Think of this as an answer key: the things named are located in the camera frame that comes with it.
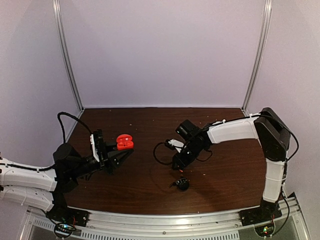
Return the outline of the orange earbud charging case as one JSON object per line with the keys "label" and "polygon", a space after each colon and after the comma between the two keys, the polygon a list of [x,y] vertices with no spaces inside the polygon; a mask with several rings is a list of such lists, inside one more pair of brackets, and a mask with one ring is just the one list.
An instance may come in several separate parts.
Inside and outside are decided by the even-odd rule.
{"label": "orange earbud charging case", "polygon": [[116,138],[116,147],[119,151],[134,148],[133,137],[129,134],[121,134]]}

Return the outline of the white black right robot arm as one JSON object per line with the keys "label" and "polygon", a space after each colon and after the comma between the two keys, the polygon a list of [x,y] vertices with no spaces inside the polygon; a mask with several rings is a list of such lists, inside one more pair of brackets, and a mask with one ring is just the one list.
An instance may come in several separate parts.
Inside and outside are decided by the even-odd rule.
{"label": "white black right robot arm", "polygon": [[168,148],[176,151],[171,162],[173,170],[185,170],[194,161],[198,161],[202,152],[211,154],[219,145],[231,147],[227,157],[217,158],[220,162],[231,160],[215,170],[214,173],[221,180],[239,177],[241,173],[247,175],[249,169],[257,170],[261,166],[262,160],[257,164],[252,156],[246,160],[244,150],[240,154],[230,155],[242,146],[241,143],[253,144],[253,149],[258,150],[261,159],[266,162],[264,189],[256,216],[259,220],[266,221],[276,212],[286,181],[287,166],[291,159],[288,150],[294,134],[270,107],[255,114],[232,120],[224,119],[203,127],[185,120],[175,131],[183,141],[170,139],[165,142]]}

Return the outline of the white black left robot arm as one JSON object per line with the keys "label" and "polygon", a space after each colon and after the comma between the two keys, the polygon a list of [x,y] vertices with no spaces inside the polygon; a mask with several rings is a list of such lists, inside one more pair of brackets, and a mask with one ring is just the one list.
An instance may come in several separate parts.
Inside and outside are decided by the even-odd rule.
{"label": "white black left robot arm", "polygon": [[133,137],[119,135],[106,143],[102,131],[90,135],[89,156],[81,156],[69,143],[61,144],[53,153],[54,164],[40,167],[0,159],[0,198],[20,205],[51,212],[61,222],[72,218],[64,194],[78,186],[78,179],[89,178],[98,171],[113,174],[133,153]]}

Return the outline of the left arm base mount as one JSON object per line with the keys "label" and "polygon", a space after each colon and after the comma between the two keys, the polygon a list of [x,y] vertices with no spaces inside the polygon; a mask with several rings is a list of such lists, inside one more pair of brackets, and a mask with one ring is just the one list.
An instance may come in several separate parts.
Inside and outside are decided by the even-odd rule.
{"label": "left arm base mount", "polygon": [[53,207],[45,216],[53,223],[53,233],[59,239],[66,239],[77,231],[76,227],[86,227],[90,213],[87,210],[72,208],[67,205],[60,192],[52,192]]}

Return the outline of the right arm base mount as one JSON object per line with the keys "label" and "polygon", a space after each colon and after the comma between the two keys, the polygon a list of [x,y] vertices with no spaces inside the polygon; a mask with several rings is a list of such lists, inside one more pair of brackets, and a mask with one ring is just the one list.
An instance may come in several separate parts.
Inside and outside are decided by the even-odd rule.
{"label": "right arm base mount", "polygon": [[254,208],[241,210],[239,217],[243,227],[254,225],[255,233],[262,238],[270,238],[276,232],[275,219],[282,216],[279,198],[269,202],[263,198],[260,205]]}

